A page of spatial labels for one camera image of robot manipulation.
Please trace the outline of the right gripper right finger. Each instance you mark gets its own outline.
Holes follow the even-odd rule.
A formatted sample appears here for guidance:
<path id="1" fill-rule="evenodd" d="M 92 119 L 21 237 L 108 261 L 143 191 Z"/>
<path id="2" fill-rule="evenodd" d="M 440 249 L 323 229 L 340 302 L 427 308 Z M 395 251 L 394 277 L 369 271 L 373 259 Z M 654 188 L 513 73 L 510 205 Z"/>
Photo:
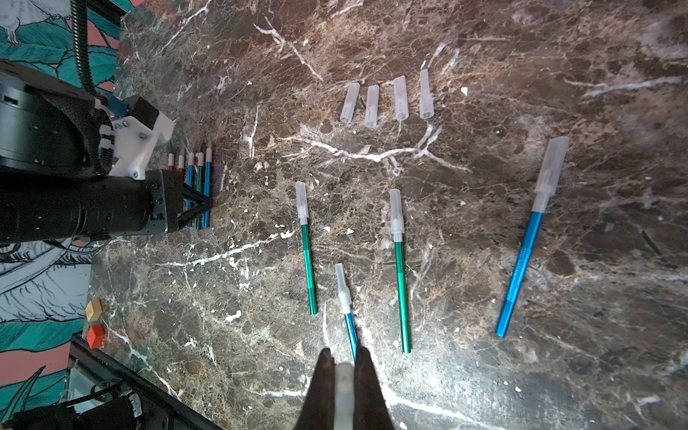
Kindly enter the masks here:
<path id="1" fill-rule="evenodd" d="M 358 346 L 354 365 L 354 416 L 356 430 L 394 430 L 370 351 Z"/>

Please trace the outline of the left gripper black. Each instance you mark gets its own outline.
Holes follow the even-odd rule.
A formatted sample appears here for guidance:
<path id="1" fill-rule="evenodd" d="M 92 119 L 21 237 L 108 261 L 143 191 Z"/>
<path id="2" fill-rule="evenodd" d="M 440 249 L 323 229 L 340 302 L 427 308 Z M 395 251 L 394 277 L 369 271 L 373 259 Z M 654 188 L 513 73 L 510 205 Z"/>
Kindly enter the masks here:
<path id="1" fill-rule="evenodd" d="M 146 171 L 144 185 L 152 202 L 145 233 L 177 232 L 201 219 L 212 207 L 211 198 L 188 186 L 177 171 Z"/>

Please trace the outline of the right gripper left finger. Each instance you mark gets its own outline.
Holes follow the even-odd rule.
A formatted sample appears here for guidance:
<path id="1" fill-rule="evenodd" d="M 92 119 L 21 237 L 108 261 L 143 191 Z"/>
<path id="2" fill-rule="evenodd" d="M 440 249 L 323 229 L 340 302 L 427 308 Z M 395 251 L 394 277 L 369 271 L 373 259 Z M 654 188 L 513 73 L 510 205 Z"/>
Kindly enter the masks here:
<path id="1" fill-rule="evenodd" d="M 323 349 L 317 359 L 295 430 L 333 430 L 335 368 L 331 350 Z"/>

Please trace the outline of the blue carving knife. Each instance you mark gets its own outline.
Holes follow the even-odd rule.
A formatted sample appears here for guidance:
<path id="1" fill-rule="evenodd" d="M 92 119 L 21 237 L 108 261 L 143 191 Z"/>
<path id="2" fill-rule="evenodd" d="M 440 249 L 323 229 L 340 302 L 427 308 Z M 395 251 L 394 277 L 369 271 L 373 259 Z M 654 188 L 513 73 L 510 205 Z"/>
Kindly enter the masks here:
<path id="1" fill-rule="evenodd" d="M 186 154 L 186 164 L 186 184 L 189 187 L 193 187 L 193 178 L 195 176 L 195 154 L 193 152 Z"/>
<path id="2" fill-rule="evenodd" d="M 211 197 L 211 163 L 212 163 L 212 148 L 208 145 L 205 152 L 205 167 L 204 167 L 204 194 Z M 202 227 L 208 229 L 210 227 L 210 211 L 206 211 L 202 217 Z"/>
<path id="3" fill-rule="evenodd" d="M 344 315 L 344 320 L 347 326 L 349 345 L 353 360 L 357 359 L 358 352 L 358 335 L 354 315 L 352 313 L 351 305 L 352 299 L 349 287 L 347 285 L 344 267 L 342 263 L 335 264 L 336 279 L 338 284 L 338 298 L 340 302 L 340 309 Z"/>
<path id="4" fill-rule="evenodd" d="M 497 321 L 496 335 L 500 338 L 504 338 L 507 335 L 548 202 L 557 190 L 570 141 L 569 137 L 560 136 L 550 140 L 546 147 L 545 156 L 539 170 L 539 176 L 537 177 L 535 198 L 531 208 L 529 224 L 514 265 L 505 302 L 503 302 Z"/>

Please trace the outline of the green carving knife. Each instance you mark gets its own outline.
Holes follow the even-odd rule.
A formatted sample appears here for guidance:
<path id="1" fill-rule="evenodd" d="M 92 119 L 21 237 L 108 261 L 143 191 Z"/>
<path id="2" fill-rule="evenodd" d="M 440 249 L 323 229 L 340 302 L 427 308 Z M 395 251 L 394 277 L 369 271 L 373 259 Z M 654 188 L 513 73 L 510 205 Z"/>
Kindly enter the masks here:
<path id="1" fill-rule="evenodd" d="M 205 157 L 203 152 L 198 152 L 196 154 L 196 170 L 195 170 L 195 178 L 196 178 L 196 191 L 199 193 L 204 193 L 204 164 L 205 164 Z M 201 229 L 202 228 L 202 217 L 204 215 L 199 214 L 198 217 L 196 218 L 195 221 L 195 228 L 196 229 Z"/>
<path id="2" fill-rule="evenodd" d="M 299 225 L 301 228 L 303 253 L 305 259 L 306 267 L 306 283 L 307 283 L 307 294 L 309 301 L 309 309 L 311 315 L 316 315 L 318 313 L 317 298 L 315 294 L 315 277 L 314 268 L 312 263 L 311 254 L 311 243 L 309 237 L 309 211 L 308 202 L 306 196 L 306 184 L 304 182 L 295 182 L 296 190 L 296 206 L 297 206 L 297 216 L 299 220 Z"/>
<path id="3" fill-rule="evenodd" d="M 401 347 L 405 354 L 410 354 L 412 349 L 411 329 L 410 329 L 410 305 L 408 287 L 405 274 L 405 255 L 404 255 L 404 234 L 405 225 L 403 217 L 403 207 L 401 191 L 392 189 L 391 199 L 391 231 L 394 243 L 396 274 L 398 284 L 399 314 L 401 323 Z"/>

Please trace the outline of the translucent protective cap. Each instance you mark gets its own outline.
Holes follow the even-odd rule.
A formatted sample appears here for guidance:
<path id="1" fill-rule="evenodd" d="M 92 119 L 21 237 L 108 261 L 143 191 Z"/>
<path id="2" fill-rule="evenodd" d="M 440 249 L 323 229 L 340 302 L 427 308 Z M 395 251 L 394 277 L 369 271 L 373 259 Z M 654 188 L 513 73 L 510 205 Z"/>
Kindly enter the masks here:
<path id="1" fill-rule="evenodd" d="M 379 106 L 380 88 L 378 85 L 371 85 L 367 88 L 367 97 L 365 98 L 365 121 L 364 126 L 367 128 L 375 128 L 378 120 L 378 106 Z"/>
<path id="2" fill-rule="evenodd" d="M 428 70 L 422 69 L 419 74 L 420 100 L 419 116 L 422 119 L 432 118 L 435 114 L 434 99 L 430 90 Z"/>
<path id="3" fill-rule="evenodd" d="M 354 429 L 354 376 L 355 369 L 351 363 L 340 363 L 336 365 L 334 385 L 334 430 Z"/>
<path id="4" fill-rule="evenodd" d="M 405 121 L 409 116 L 407 81 L 404 75 L 393 80 L 394 114 L 397 121 Z"/>
<path id="5" fill-rule="evenodd" d="M 359 90 L 360 84 L 358 82 L 350 82 L 347 86 L 346 98 L 340 113 L 340 121 L 344 124 L 348 125 L 352 122 L 358 101 Z"/>

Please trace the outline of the blue carving knife front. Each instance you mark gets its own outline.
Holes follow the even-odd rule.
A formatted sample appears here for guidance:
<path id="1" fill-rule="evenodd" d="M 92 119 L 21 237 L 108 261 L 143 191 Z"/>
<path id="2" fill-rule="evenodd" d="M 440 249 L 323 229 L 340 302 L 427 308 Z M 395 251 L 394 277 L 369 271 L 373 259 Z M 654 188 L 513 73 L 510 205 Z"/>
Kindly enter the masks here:
<path id="1" fill-rule="evenodd" d="M 338 298 L 340 302 L 340 309 L 344 315 L 344 320 L 347 326 L 349 345 L 353 360 L 357 359 L 358 352 L 358 335 L 354 315 L 352 313 L 351 305 L 352 299 L 349 287 L 347 285 L 344 267 L 342 263 L 335 264 L 336 279 L 338 284 Z"/>

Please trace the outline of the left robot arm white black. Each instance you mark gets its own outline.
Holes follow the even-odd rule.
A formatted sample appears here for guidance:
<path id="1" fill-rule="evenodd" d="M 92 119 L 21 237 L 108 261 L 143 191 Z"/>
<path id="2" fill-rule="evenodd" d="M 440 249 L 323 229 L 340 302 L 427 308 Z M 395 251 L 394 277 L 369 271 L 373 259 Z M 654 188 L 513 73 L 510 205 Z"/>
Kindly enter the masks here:
<path id="1" fill-rule="evenodd" d="M 125 100 L 102 70 L 128 1 L 1 5 L 1 243 L 173 233 L 206 226 L 210 168 L 148 165 L 174 123 Z"/>

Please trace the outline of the orange small block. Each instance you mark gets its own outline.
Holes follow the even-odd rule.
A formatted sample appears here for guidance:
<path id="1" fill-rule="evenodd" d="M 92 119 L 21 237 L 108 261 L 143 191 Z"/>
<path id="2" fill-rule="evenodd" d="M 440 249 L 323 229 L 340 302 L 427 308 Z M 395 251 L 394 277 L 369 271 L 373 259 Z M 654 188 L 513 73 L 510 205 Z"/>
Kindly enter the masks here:
<path id="1" fill-rule="evenodd" d="M 104 308 L 100 299 L 91 300 L 84 311 L 87 322 L 98 322 L 104 312 Z"/>

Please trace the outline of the red small block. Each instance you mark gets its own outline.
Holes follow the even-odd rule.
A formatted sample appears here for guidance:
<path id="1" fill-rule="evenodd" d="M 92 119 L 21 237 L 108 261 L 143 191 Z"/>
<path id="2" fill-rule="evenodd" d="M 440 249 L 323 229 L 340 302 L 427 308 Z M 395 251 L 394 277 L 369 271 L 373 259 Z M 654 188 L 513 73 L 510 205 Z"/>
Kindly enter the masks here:
<path id="1" fill-rule="evenodd" d="M 89 328 L 87 343 L 90 349 L 99 349 L 107 338 L 106 328 L 103 324 L 96 324 Z"/>

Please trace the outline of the black front mounting rail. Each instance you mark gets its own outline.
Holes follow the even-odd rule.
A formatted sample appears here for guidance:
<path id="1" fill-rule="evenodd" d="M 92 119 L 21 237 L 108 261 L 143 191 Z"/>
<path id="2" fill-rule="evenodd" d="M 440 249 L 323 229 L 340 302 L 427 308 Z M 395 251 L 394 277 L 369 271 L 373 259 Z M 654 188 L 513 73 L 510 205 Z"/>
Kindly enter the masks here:
<path id="1" fill-rule="evenodd" d="M 117 397 L 137 395 L 134 411 L 141 429 L 217 429 L 206 417 L 163 392 L 86 340 L 73 335 L 68 359 L 65 401 L 78 413 L 98 408 Z"/>

